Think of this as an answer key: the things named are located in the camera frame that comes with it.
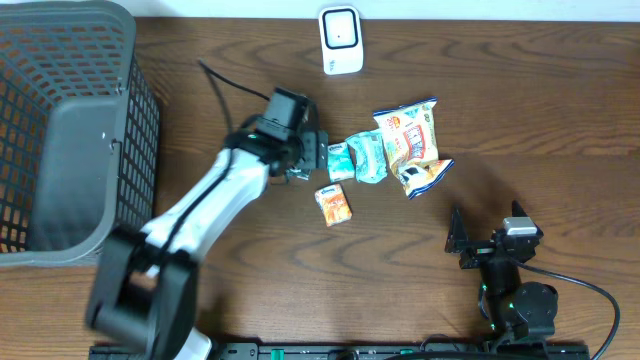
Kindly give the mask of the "small green wipes pack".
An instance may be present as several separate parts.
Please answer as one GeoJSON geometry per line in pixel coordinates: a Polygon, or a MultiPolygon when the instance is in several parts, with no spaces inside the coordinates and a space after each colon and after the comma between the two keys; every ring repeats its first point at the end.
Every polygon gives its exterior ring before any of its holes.
{"type": "Polygon", "coordinates": [[[329,145],[327,149],[327,170],[332,182],[339,182],[355,177],[355,168],[346,142],[329,145]]]}

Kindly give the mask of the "orange tissue pack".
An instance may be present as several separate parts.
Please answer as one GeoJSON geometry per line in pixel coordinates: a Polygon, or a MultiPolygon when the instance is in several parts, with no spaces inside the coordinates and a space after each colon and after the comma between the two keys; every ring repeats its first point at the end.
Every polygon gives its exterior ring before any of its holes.
{"type": "Polygon", "coordinates": [[[315,200],[321,209],[326,226],[331,227],[352,218],[352,211],[340,184],[332,184],[317,190],[315,200]]]}

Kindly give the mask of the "green wet wipes pack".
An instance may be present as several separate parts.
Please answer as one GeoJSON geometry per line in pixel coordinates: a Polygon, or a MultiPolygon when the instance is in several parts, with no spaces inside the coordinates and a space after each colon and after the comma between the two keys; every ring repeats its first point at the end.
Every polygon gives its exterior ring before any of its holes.
{"type": "Polygon", "coordinates": [[[346,139],[356,156],[355,177],[358,182],[376,184],[387,176],[384,145],[379,130],[354,134],[346,139]]]}

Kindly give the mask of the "roll of tape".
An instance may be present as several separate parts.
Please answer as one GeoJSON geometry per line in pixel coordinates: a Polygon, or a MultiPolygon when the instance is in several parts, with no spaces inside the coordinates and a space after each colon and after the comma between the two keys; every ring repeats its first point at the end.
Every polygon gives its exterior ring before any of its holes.
{"type": "Polygon", "coordinates": [[[286,171],[285,177],[287,180],[291,178],[298,178],[305,181],[308,181],[311,177],[310,169],[299,169],[299,168],[290,168],[286,171]]]}

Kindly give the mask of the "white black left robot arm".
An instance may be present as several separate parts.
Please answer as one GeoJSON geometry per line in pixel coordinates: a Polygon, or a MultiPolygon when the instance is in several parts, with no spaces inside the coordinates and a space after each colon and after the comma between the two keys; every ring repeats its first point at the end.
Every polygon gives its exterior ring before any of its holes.
{"type": "Polygon", "coordinates": [[[145,359],[206,359],[214,342],[195,327],[199,270],[207,253],[271,177],[327,165],[328,134],[238,129],[206,175],[141,229],[106,237],[86,325],[145,359]]]}

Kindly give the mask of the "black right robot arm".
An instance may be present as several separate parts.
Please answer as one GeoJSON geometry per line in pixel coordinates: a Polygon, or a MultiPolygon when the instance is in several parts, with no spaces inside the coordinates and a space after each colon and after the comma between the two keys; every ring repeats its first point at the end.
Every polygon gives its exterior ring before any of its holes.
{"type": "Polygon", "coordinates": [[[480,304],[495,330],[508,341],[543,340],[555,333],[557,290],[540,282],[524,282],[519,273],[536,255],[543,236],[516,201],[511,215],[487,240],[471,239],[460,211],[452,211],[445,251],[459,256],[461,269],[480,271],[480,304]]]}

